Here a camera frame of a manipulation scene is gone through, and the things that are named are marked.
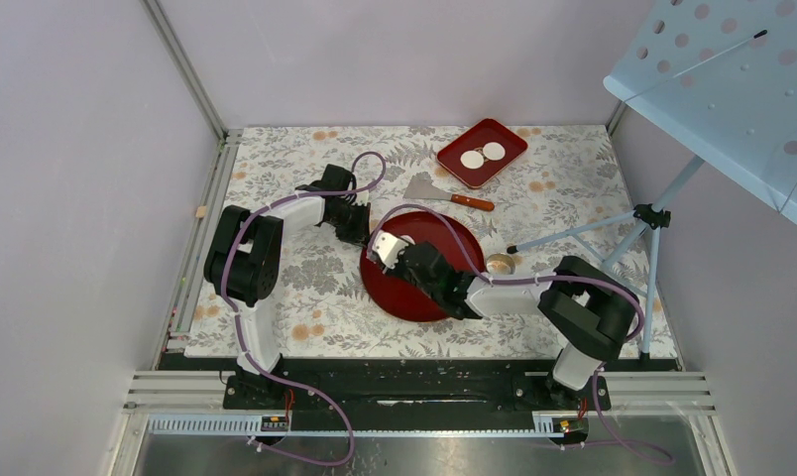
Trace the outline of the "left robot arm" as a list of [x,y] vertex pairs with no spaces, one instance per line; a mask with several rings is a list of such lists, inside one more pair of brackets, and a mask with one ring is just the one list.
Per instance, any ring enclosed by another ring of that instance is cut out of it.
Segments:
[[221,212],[203,277],[235,312],[236,361],[254,374],[247,392],[261,407],[279,404],[285,387],[328,398],[312,386],[273,372],[282,353],[272,331],[275,306],[266,299],[281,273],[284,240],[304,228],[327,223],[341,242],[366,247],[371,239],[371,205],[357,195],[379,181],[375,178],[359,186],[352,170],[329,165],[319,180],[256,211],[230,205]]

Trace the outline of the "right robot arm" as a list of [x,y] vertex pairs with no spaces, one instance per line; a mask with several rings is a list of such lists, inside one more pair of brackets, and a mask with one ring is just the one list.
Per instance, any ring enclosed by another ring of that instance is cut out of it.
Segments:
[[548,276],[459,271],[431,244],[404,244],[382,265],[385,275],[422,292],[446,316],[541,315],[566,339],[546,383],[548,399],[570,409],[606,363],[640,330],[638,298],[577,256],[564,257]]

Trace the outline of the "round red tray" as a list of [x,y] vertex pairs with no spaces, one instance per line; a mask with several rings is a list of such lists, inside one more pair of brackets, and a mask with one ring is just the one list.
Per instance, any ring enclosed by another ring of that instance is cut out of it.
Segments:
[[[395,215],[382,229],[397,236],[406,235],[416,244],[431,243],[458,271],[469,272],[476,267],[484,272],[484,253],[478,240],[460,222],[451,217],[447,221],[454,228],[455,235],[440,220],[424,211]],[[422,291],[399,278],[384,275],[365,254],[360,257],[359,271],[367,294],[387,314],[419,323],[446,318],[446,313]]]

